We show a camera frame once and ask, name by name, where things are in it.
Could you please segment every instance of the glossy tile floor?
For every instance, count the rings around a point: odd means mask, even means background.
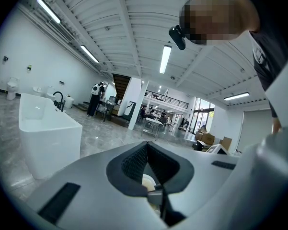
[[[18,129],[19,102],[19,97],[8,101],[6,95],[0,93],[0,181],[7,192],[25,201],[47,178],[34,179],[25,163]],[[129,130],[107,120],[103,122],[101,115],[87,117],[85,112],[76,108],[67,109],[66,113],[83,126],[81,157],[125,144],[151,140],[163,147],[192,149],[191,140],[195,139],[192,134],[180,130],[173,134],[163,128],[159,139],[155,141],[150,134],[144,133],[141,136],[141,124],[136,124],[134,130]]]

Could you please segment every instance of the black railing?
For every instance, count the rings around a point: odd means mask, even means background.
[[[160,93],[155,93],[155,92],[147,90],[146,93],[145,93],[145,96],[149,97],[149,98],[156,99],[158,101],[170,103],[172,105],[176,105],[176,106],[179,106],[181,108],[185,108],[185,109],[188,108],[188,103],[176,100],[174,98],[168,97],[166,95],[162,95]]]

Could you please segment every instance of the fluorescent light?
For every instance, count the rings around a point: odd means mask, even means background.
[[[45,3],[44,0],[37,0],[37,2],[43,7],[44,10],[57,22],[60,23],[61,20],[57,17],[57,15],[52,11],[52,9]]]
[[[84,46],[81,45],[81,48],[85,51],[86,54],[88,54],[96,63],[99,63],[99,61],[91,54],[91,52]]]
[[[168,62],[168,59],[169,59],[169,55],[171,54],[171,50],[172,50],[171,46],[168,46],[168,45],[164,46],[163,55],[162,55],[162,61],[161,61],[161,66],[160,66],[160,73],[164,74],[164,72],[165,72],[165,69],[166,69],[166,66],[167,66],[167,62]]]
[[[233,95],[233,96],[230,96],[230,97],[226,97],[224,98],[225,101],[229,101],[229,100],[234,100],[234,99],[238,99],[238,98],[242,98],[242,97],[245,97],[245,96],[248,96],[249,93],[246,92],[246,93],[242,93],[242,94],[237,94],[237,95]]]

